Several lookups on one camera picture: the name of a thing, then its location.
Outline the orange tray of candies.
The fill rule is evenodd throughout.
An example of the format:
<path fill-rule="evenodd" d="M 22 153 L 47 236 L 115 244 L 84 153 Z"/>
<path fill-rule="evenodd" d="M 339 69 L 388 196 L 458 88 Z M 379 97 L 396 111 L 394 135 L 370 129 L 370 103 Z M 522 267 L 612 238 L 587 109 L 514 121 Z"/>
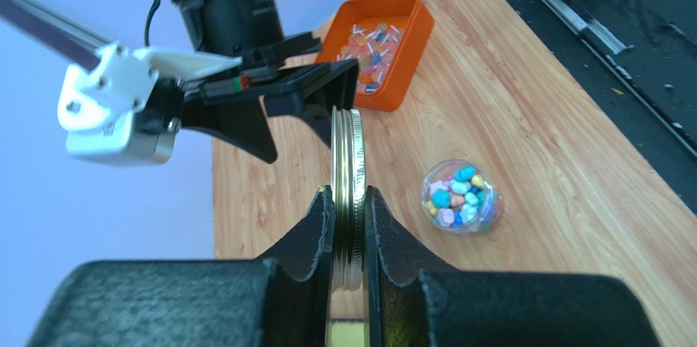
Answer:
<path fill-rule="evenodd" d="M 421 0 L 349 0 L 336 12 L 316 61 L 357 60 L 354 105 L 394 111 L 407 94 L 433 27 Z"/>

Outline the clear plastic cup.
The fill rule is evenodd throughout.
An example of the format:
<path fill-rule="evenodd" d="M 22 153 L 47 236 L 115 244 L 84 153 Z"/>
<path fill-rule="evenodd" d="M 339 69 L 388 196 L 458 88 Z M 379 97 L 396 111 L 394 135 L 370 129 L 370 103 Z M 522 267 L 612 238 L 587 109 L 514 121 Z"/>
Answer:
<path fill-rule="evenodd" d="M 501 214 L 499 191 L 468 160 L 445 160 L 423 179 L 420 203 L 426 218 L 438 229 L 461 236 L 493 230 Z"/>

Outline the white round lid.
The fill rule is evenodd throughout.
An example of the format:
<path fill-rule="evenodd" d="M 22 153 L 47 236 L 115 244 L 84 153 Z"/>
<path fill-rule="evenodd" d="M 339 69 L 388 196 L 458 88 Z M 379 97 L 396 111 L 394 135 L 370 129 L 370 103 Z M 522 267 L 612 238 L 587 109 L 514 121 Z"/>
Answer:
<path fill-rule="evenodd" d="M 359 110 L 333 108 L 331 190 L 335 205 L 334 291 L 355 291 L 362 283 L 365 250 L 366 156 Z"/>

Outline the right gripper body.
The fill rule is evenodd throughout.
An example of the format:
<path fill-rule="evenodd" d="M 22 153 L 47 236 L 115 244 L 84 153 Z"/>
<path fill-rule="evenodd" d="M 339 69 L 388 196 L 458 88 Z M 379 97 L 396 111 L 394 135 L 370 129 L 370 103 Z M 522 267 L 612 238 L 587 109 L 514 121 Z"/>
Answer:
<path fill-rule="evenodd" d="M 321 42 L 310 33 L 288 37 L 243 56 L 242 69 L 186 80 L 167 74 L 155 83 L 136 127 L 149 134 L 165 133 L 170 124 L 207 134 L 263 134 L 269 117 L 292 115 L 311 127 L 322 122 L 322 67 L 319 64 L 277 70 L 273 58 L 319 52 Z"/>

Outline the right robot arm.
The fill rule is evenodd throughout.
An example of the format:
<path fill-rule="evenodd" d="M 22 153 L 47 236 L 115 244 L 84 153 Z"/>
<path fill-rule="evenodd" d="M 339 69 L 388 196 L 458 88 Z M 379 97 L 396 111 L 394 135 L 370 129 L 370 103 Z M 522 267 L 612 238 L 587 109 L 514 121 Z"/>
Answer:
<path fill-rule="evenodd" d="M 69 155 L 112 166 L 163 164 L 188 129 L 270 164 L 278 153 L 268 119 L 285 115 L 338 150 L 340 121 L 353 107 L 355 60 L 286 68 L 322 42 L 309 32 L 284 35 L 275 0 L 171 1 L 192 52 L 99 41 L 26 0 L 1 0 L 5 21 L 70 61 L 57 107 Z"/>

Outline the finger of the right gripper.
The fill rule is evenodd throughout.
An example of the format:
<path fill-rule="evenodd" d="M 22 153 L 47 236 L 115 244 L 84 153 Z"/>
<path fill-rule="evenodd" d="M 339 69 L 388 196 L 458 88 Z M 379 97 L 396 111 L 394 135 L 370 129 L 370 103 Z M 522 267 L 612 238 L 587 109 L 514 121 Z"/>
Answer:
<path fill-rule="evenodd" d="M 330 146 L 332 111 L 353 107 L 358 75 L 355 59 L 284 69 L 263 98 L 267 115 L 300 119 Z"/>
<path fill-rule="evenodd" d="M 202 100 L 187 100 L 183 105 L 182 127 L 238 147 L 268 164 L 278 158 L 259 100 L 216 105 L 206 105 Z"/>

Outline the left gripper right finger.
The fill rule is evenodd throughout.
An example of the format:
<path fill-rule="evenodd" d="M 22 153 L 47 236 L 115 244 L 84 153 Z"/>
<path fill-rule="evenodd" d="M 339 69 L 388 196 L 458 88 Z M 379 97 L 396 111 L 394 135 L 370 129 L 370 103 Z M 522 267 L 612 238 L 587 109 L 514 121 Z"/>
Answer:
<path fill-rule="evenodd" d="M 459 270 L 366 193 L 365 341 L 369 346 L 656 346 L 645 310 L 597 274 Z"/>

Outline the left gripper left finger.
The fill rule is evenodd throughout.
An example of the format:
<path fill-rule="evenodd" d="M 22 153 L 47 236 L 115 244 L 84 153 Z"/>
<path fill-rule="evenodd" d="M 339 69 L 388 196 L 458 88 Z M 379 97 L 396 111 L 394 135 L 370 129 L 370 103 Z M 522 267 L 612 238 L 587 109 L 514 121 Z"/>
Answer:
<path fill-rule="evenodd" d="M 325 346 L 335 207 L 255 259 L 93 261 L 56 289 L 31 346 Z"/>

